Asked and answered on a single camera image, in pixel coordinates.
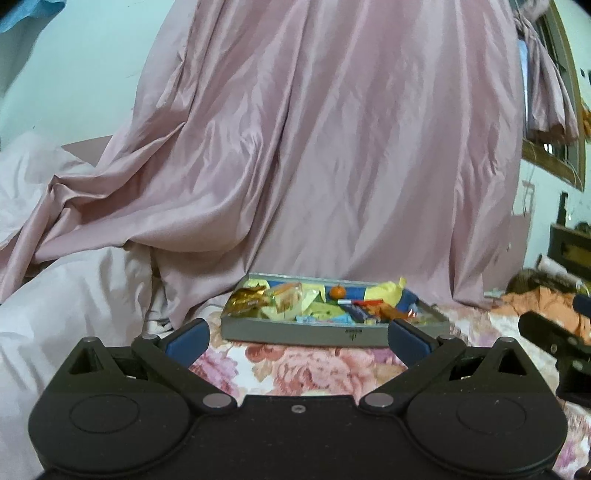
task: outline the orange cloth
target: orange cloth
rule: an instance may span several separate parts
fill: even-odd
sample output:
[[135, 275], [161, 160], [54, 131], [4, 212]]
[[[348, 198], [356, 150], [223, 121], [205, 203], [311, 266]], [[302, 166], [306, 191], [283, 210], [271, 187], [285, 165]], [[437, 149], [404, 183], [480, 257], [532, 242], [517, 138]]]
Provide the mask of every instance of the orange cloth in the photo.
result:
[[547, 287], [539, 287], [523, 294], [503, 295], [505, 305], [492, 309], [491, 313], [520, 316], [534, 311], [591, 345], [591, 322], [586, 316], [573, 310], [573, 298], [573, 293], [560, 293]]

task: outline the wooden furniture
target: wooden furniture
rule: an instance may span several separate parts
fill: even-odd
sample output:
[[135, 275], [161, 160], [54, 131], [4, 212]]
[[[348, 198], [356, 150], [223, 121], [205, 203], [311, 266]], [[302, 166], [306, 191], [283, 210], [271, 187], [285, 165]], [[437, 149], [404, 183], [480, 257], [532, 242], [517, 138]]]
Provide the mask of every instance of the wooden furniture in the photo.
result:
[[553, 224], [548, 256], [573, 275], [591, 281], [591, 235]]

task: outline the window frame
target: window frame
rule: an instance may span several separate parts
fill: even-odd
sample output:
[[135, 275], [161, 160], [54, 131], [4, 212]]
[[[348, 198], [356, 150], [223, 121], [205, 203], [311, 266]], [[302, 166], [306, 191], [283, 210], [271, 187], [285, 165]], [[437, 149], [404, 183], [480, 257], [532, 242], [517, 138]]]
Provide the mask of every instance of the window frame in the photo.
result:
[[564, 24], [562, 23], [562, 19], [560, 18], [560, 14], [558, 13], [558, 8], [556, 7], [554, 0], [551, 0], [550, 8], [545, 13], [544, 20], [545, 26], [550, 32], [550, 40], [552, 42], [550, 48], [554, 50], [557, 57], [562, 56], [558, 55], [559, 51], [564, 54], [563, 59], [557, 58], [557, 60], [559, 64], [563, 66], [564, 69], [566, 69], [566, 73], [569, 77], [569, 82], [565, 82], [565, 85], [569, 92], [570, 100], [573, 103], [573, 109], [577, 115], [577, 123], [579, 125], [579, 139], [573, 145], [570, 145], [567, 148], [573, 148], [573, 146], [577, 147], [576, 156], [578, 162], [573, 166], [573, 168], [576, 171], [578, 178], [565, 161], [548, 153], [542, 145], [535, 144], [526, 138], [523, 139], [521, 157], [524, 160], [537, 165], [540, 168], [543, 168], [545, 171], [583, 192], [586, 174], [586, 143], [583, 131], [583, 102], [581, 99], [578, 72], [574, 64], [573, 53], [570, 49], [569, 40], [566, 36], [566, 30], [564, 29]]

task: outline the circular pad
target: circular pad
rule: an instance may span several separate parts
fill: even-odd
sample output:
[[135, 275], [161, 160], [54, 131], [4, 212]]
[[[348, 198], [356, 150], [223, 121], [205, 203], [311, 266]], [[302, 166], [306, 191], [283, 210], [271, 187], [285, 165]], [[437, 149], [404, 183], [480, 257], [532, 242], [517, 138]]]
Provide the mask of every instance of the circular pad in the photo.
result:
[[564, 414], [547, 393], [422, 393], [409, 405], [407, 422], [440, 461], [486, 475], [545, 465], [567, 433]]
[[88, 433], [114, 433], [129, 427], [139, 416], [139, 405], [122, 395], [95, 395], [79, 401], [70, 420]]
[[100, 391], [82, 378], [74, 392], [46, 391], [33, 409], [29, 436], [48, 466], [71, 472], [126, 472], [156, 462], [184, 437], [190, 412], [162, 385], [121, 380]]

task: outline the white bedsheet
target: white bedsheet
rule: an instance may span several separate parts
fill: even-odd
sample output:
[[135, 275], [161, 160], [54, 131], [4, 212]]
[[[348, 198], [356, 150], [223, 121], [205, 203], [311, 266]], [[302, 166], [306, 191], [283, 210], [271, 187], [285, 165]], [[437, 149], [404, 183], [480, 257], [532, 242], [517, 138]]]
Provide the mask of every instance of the white bedsheet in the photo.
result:
[[[38, 135], [17, 138], [0, 154], [0, 246], [18, 235], [55, 174], [92, 168]], [[28, 480], [42, 471], [28, 417], [82, 337], [119, 346], [143, 328], [166, 329], [159, 321], [165, 298], [154, 288], [151, 303], [149, 249], [130, 244], [63, 257], [0, 305], [0, 480]]]

